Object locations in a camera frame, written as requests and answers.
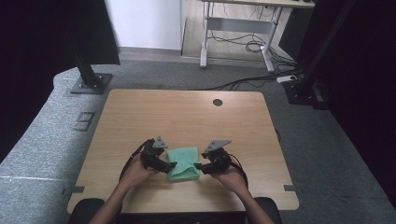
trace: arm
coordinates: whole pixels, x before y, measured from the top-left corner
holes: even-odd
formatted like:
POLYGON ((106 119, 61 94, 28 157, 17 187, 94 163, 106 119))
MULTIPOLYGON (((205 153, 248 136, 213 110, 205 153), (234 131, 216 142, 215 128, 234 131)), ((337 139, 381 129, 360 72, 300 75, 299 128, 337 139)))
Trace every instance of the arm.
POLYGON ((228 168, 224 173, 213 174, 212 177, 238 196, 245 206, 247 216, 254 224, 274 223, 251 196, 244 178, 234 167, 228 168))
POLYGON ((140 154, 134 157, 120 183, 114 188, 105 204, 92 218, 90 224, 108 223, 119 211, 128 191, 157 173, 155 170, 146 170, 143 167, 140 154))

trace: wooden table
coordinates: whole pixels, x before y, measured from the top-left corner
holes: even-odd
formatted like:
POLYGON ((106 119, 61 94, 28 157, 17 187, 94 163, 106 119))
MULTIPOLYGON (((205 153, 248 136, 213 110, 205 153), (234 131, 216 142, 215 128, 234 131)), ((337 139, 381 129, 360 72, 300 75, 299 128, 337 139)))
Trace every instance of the wooden table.
POLYGON ((309 3, 293 0, 201 0, 205 2, 204 5, 204 41, 201 46, 201 68, 206 68, 207 58, 207 32, 209 30, 230 31, 242 33, 254 33, 268 35, 265 40, 265 45, 261 47, 262 57, 269 73, 274 73, 275 69, 271 62, 271 57, 268 53, 271 47, 271 42, 274 38, 277 24, 279 22, 280 14, 283 7, 299 7, 312 8, 315 4, 311 1, 309 3), (227 3, 240 5, 255 5, 255 6, 269 6, 276 7, 275 15, 272 21, 253 21, 253 20, 236 20, 228 18, 216 18, 210 15, 210 3, 227 3))
MULTIPOLYGON (((67 210, 84 198, 107 199, 129 156, 145 140, 160 135, 169 146, 198 147, 230 139, 225 149, 241 161, 254 197, 272 198, 279 209, 297 209, 299 202, 273 123, 259 92, 113 90, 93 136, 67 210), (213 104, 215 99, 221 106, 213 104)), ((166 160, 166 151, 161 155, 166 160)), ((208 160, 200 156, 203 163, 208 160)), ((155 175, 131 191, 123 213, 244 211, 237 197, 210 175, 170 182, 155 175)))

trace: hand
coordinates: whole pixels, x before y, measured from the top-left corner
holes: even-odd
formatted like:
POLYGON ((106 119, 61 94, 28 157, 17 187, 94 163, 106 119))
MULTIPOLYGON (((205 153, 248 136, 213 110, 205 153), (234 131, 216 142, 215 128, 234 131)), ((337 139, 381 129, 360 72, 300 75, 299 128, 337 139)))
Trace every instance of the hand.
POLYGON ((158 174, 158 171, 147 170, 143 166, 143 162, 140 159, 140 154, 138 154, 131 161, 131 164, 129 164, 129 167, 125 171, 120 184, 125 185, 130 189, 145 182, 149 177, 156 174, 158 174))
POLYGON ((211 175, 217 179, 226 189, 239 195, 248 191, 244 178, 239 174, 239 171, 230 166, 225 172, 211 175))

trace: white wall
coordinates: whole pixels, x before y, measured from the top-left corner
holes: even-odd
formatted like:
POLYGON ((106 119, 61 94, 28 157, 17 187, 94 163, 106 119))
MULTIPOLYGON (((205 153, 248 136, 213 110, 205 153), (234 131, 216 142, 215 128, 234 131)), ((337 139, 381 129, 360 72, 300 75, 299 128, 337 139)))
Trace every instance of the white wall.
POLYGON ((118 46, 181 49, 182 1, 106 0, 118 46))

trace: green cloth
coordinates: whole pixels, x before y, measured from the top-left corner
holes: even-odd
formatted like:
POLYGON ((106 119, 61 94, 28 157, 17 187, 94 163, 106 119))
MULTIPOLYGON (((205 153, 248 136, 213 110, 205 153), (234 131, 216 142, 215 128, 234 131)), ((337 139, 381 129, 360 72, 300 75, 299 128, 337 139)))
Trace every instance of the green cloth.
POLYGON ((197 147, 181 147, 167 151, 169 162, 177 161, 175 168, 168 174, 169 180, 189 180, 199 177, 199 170, 194 166, 198 162, 197 147))

